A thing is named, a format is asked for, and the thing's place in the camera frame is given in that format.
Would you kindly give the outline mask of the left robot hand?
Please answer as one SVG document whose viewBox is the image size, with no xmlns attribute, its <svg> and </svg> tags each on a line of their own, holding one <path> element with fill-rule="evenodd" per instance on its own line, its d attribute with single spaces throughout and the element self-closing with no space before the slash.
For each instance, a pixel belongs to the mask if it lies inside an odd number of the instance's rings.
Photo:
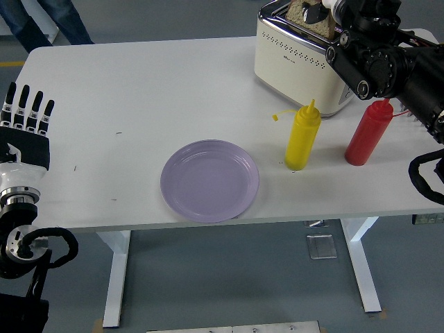
<svg viewBox="0 0 444 333">
<path fill-rule="evenodd" d="M 9 85 L 1 108 L 1 190 L 12 187 L 35 188 L 49 170 L 50 150 L 46 134 L 55 102 L 49 100 L 39 114 L 43 92 L 38 91 L 30 110 L 26 104 L 30 87 L 24 85 L 16 108 L 17 85 Z"/>
</svg>

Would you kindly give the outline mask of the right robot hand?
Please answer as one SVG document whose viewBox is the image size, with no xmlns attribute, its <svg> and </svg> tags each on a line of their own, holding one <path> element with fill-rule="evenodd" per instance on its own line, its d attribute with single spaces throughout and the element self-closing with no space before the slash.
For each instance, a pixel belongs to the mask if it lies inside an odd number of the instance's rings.
<svg viewBox="0 0 444 333">
<path fill-rule="evenodd" d="M 302 18 L 306 24 L 316 24 L 331 15 L 337 24 L 341 24 L 343 17 L 343 7 L 345 1 L 341 0 L 321 0 L 310 4 L 307 1 L 302 3 Z"/>
</svg>

